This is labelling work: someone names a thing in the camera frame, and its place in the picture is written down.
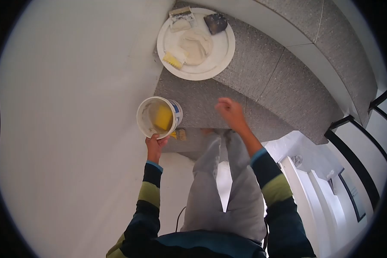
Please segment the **leg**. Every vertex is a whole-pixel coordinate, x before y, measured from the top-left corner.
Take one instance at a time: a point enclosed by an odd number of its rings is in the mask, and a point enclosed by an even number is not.
[[[206,149],[193,167],[193,183],[186,204],[181,231],[214,230],[222,210],[216,176],[220,158],[221,137],[206,135]]]
[[[226,134],[232,187],[227,215],[232,233],[262,241],[267,233],[264,201],[257,178],[249,166],[250,158],[241,137],[230,130]]]

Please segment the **window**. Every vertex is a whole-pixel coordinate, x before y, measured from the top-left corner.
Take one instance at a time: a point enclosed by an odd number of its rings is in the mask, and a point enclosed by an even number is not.
[[[361,202],[360,196],[358,195],[358,191],[354,186],[350,176],[344,171],[344,168],[338,174],[338,177],[341,179],[342,184],[347,190],[348,196],[351,199],[351,203],[354,207],[355,215],[357,216],[357,222],[360,222],[362,218],[366,215],[366,211]]]

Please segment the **striped sleeve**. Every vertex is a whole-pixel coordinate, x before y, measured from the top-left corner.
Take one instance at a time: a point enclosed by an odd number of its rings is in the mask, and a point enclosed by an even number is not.
[[[254,154],[250,164],[267,203],[269,256],[315,257],[285,175],[265,148]]]
[[[126,240],[146,240],[158,237],[162,171],[162,167],[156,163],[148,161],[145,164],[145,174],[136,203],[136,212],[124,232]]]
[[[158,237],[162,171],[163,168],[158,164],[146,162],[136,212],[118,242],[106,254],[106,258],[126,258],[127,254],[143,246],[146,240]]]

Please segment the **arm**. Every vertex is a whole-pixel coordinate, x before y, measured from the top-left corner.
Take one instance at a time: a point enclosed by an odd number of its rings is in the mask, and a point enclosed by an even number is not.
[[[303,223],[297,213],[291,188],[267,150],[246,124],[239,103],[220,98],[215,108],[242,138],[251,157],[251,167],[267,203],[270,257],[315,257]]]
[[[167,144],[167,140],[169,139],[168,136],[157,140],[158,136],[153,135],[151,139],[146,138],[145,140],[148,147],[148,158],[136,203],[136,212],[118,242],[106,254],[108,258],[124,257],[123,251],[126,248],[121,250],[120,247],[129,244],[134,245],[144,240],[158,237],[160,229],[160,177],[163,171],[163,168],[159,166],[159,158],[162,147]]]

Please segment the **bucket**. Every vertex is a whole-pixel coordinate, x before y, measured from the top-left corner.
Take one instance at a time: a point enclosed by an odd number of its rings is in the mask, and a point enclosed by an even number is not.
[[[169,131],[159,132],[154,128],[154,123],[151,121],[149,112],[151,108],[155,108],[159,104],[164,104],[164,103],[166,103],[166,105],[170,107],[170,110],[172,111],[172,115],[173,115],[173,121]],[[158,139],[167,137],[168,135],[170,135],[172,132],[175,131],[176,127],[181,123],[182,117],[183,117],[182,108],[179,105],[179,103],[176,102],[175,100],[167,100],[162,97],[150,97],[144,100],[139,105],[138,111],[136,112],[136,121],[138,123],[139,129],[148,138],[151,138],[152,135],[155,133],[159,134]]]

